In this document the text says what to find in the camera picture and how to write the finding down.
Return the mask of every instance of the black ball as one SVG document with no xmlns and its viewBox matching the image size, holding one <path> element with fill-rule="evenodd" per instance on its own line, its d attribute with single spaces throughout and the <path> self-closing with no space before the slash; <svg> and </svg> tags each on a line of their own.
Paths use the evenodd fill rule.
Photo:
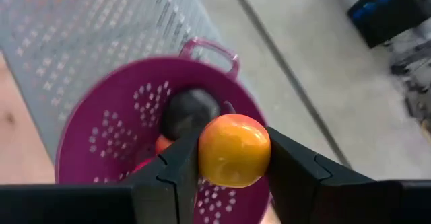
<svg viewBox="0 0 431 224">
<path fill-rule="evenodd" d="M 220 115 L 216 99 L 202 89 L 190 89 L 172 96 L 162 115 L 160 132 L 177 140 L 187 132 L 203 128 Z"/>
</svg>

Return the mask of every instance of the colander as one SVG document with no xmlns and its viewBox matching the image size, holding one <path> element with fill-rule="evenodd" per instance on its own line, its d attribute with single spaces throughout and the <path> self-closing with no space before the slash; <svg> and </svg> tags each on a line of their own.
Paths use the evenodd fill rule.
<svg viewBox="0 0 431 224">
<path fill-rule="evenodd" d="M 223 73 L 191 58 L 197 46 L 232 61 Z M 230 103 L 265 125 L 246 90 L 237 84 L 238 57 L 212 42 L 193 38 L 179 57 L 154 57 L 118 68 L 100 81 L 75 107 L 63 131 L 55 166 L 60 184 L 120 182 L 153 157 L 159 119 L 166 100 L 188 87 L 208 91 L 229 113 Z M 233 189 L 199 181 L 195 223 L 259 223 L 269 200 L 265 178 L 248 188 Z"/>
</svg>

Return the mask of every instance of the black device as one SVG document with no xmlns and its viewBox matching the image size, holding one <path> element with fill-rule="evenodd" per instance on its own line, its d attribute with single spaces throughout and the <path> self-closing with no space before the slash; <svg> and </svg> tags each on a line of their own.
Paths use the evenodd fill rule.
<svg viewBox="0 0 431 224">
<path fill-rule="evenodd" d="M 347 12 L 369 47 L 431 17 L 431 0 L 359 0 Z"/>
<path fill-rule="evenodd" d="M 431 223 L 431 181 L 374 181 L 267 131 L 282 223 Z M 118 184 L 1 186 L 0 223 L 192 223 L 200 133 Z"/>
</svg>

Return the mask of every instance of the floor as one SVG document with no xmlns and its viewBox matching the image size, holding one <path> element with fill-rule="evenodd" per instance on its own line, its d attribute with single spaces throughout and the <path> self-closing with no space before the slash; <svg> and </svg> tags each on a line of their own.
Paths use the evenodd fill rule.
<svg viewBox="0 0 431 224">
<path fill-rule="evenodd" d="M 354 170 L 379 180 L 431 178 L 431 146 L 405 112 L 399 82 L 387 71 L 388 54 L 366 47 L 339 0 L 248 2 Z M 202 3 L 240 55 L 269 124 L 339 161 L 238 1 Z M 0 182 L 53 182 L 52 164 L 2 60 L 0 94 L 6 96 L 0 101 Z M 267 218 L 276 222 L 271 211 Z"/>
</svg>

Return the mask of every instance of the robotic arm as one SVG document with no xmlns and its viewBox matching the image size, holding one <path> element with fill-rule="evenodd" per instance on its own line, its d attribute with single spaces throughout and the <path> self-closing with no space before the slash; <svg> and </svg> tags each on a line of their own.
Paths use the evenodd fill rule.
<svg viewBox="0 0 431 224">
<path fill-rule="evenodd" d="M 431 181 L 377 182 L 272 128 L 266 178 L 282 223 L 431 223 Z M 200 130 L 118 184 L 0 187 L 1 223 L 192 223 Z"/>
</svg>

